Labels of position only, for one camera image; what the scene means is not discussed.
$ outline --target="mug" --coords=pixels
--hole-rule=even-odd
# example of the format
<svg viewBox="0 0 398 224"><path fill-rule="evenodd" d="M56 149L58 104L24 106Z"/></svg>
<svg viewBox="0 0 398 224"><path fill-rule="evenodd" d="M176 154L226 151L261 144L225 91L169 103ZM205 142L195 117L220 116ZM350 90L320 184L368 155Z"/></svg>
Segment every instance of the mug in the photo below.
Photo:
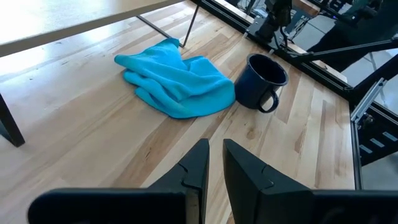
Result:
<svg viewBox="0 0 398 224"><path fill-rule="evenodd" d="M248 55L247 64L235 82L236 100L250 109L273 112L279 104L276 91L288 80L285 70L271 58L261 54ZM262 105L271 97L274 103L264 110Z"/></svg>

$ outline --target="wooden table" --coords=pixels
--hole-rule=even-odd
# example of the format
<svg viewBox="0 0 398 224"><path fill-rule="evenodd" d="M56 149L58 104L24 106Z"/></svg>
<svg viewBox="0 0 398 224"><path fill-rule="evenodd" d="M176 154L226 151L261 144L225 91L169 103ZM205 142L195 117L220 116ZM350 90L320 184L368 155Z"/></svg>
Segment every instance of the wooden table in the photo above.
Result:
<svg viewBox="0 0 398 224"><path fill-rule="evenodd" d="M0 8L0 57L153 11L183 0L15 0ZM140 17L148 25L149 21ZM0 94L0 134L25 140Z"/></svg>
<svg viewBox="0 0 398 224"><path fill-rule="evenodd" d="M194 8L181 2L145 17L183 39ZM200 138L210 140L207 223L233 223L223 180L225 138L310 188L354 188L346 100L274 58L290 78L275 113L235 103L209 116L172 119L136 97L113 62L163 39L130 18L0 58L0 91L27 140L15 148L0 138L1 223L25 223L30 202L57 187L146 187ZM184 58L206 56L232 80L254 52L267 53L204 10L181 49ZM12 71L15 64L19 71Z"/></svg>

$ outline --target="blue towel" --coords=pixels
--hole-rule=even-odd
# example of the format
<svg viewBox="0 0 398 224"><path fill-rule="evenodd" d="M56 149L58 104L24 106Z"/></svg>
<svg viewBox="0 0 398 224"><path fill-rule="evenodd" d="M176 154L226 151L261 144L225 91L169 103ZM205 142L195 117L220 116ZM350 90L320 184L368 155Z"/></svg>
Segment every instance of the blue towel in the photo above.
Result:
<svg viewBox="0 0 398 224"><path fill-rule="evenodd" d="M136 95L173 118L205 116L235 101L234 85L203 57L182 60L177 39L165 39L136 55L117 55Z"/></svg>

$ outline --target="cable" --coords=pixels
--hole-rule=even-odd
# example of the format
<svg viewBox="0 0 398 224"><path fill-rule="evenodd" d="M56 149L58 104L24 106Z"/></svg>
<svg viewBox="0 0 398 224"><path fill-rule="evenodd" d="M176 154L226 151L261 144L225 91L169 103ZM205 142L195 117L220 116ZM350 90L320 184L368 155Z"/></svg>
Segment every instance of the cable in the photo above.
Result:
<svg viewBox="0 0 398 224"><path fill-rule="evenodd" d="M278 44L278 38L276 38L276 34L275 34L275 32L274 32L274 40L275 40L275 44L276 44L276 47L278 48L278 50L283 50L284 52L286 52L287 54L289 54L289 55L294 55L294 56L299 56L299 55L301 55L301 54L298 54L298 53L296 53L296 52L288 52L288 45L287 45L287 36L286 36L286 34L283 32L283 30L282 30L282 28L280 28L280 32L282 33L282 35L284 36L284 40L285 40L285 47L284 48L282 48L282 47L280 47L279 46L279 44Z"/></svg>
<svg viewBox="0 0 398 224"><path fill-rule="evenodd" d="M282 27L279 27L279 31L280 31L280 33L282 34L282 36L284 36L285 48L287 48L287 47L288 47L288 45L287 45L287 35L286 35L285 32L282 30Z"/></svg>
<svg viewBox="0 0 398 224"><path fill-rule="evenodd" d="M296 28L295 28L295 34L293 35L292 38L290 39L294 39L296 38L296 36L298 36L301 31L303 31L304 26L307 25L307 23L309 22L310 19L304 19Z"/></svg>

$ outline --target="black table leg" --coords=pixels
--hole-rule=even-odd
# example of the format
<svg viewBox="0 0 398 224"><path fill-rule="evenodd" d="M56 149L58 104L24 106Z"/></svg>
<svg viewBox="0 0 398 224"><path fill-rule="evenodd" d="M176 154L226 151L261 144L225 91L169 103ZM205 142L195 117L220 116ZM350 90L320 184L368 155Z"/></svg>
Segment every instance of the black table leg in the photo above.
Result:
<svg viewBox="0 0 398 224"><path fill-rule="evenodd" d="M0 94L0 134L10 141L15 147L19 147L25 143L17 124L12 117L6 102Z"/></svg>
<svg viewBox="0 0 398 224"><path fill-rule="evenodd" d="M197 5L197 8L195 9L195 12L193 13L193 17L192 17L191 23L189 25L187 35L185 36L184 43L183 44L180 43L180 47L185 47L185 45L187 44L187 40L188 40L189 34L191 33L192 25L193 25L193 22L195 22L195 18L196 18L197 14L198 14L198 11L199 11L199 4ZM141 20L142 22L145 22L148 26L152 27L153 29L155 29L157 32L159 32L163 36L165 36L167 38L172 38L172 36L168 35L168 33L164 32L161 28L155 26L155 24L149 22L144 17L137 16L137 18L139 20Z"/></svg>

